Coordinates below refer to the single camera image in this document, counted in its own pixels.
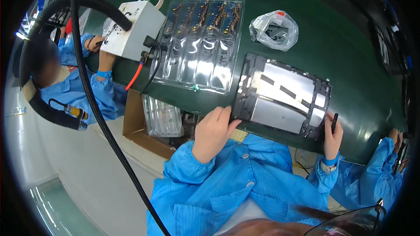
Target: orange tube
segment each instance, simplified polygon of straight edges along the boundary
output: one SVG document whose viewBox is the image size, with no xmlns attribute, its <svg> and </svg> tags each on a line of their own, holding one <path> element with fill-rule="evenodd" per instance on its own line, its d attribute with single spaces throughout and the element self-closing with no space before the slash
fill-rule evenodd
<svg viewBox="0 0 420 236">
<path fill-rule="evenodd" d="M 140 70 L 143 67 L 143 63 L 140 62 L 139 68 L 137 69 L 136 73 L 134 74 L 133 79 L 130 81 L 130 83 L 126 86 L 126 90 L 129 90 L 129 88 L 131 87 L 131 85 L 133 85 L 134 81 L 136 81 L 136 78 L 139 76 L 140 74 Z"/>
</svg>

